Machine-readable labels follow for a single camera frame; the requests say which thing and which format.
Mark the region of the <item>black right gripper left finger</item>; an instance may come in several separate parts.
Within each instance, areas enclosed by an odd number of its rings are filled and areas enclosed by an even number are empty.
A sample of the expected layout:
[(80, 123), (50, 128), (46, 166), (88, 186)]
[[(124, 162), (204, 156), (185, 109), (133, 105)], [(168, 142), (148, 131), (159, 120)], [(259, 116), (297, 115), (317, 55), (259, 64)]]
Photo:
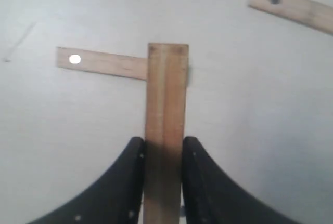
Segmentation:
[(138, 223), (144, 171), (145, 142), (133, 137), (98, 180), (34, 223)]

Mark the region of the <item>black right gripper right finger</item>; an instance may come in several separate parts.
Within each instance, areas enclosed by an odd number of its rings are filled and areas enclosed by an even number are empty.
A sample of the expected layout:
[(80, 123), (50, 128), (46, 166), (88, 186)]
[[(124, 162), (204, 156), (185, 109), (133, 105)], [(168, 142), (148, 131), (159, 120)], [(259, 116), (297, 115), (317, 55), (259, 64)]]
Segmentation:
[(187, 223), (294, 223), (235, 183), (196, 137), (185, 137), (182, 188)]

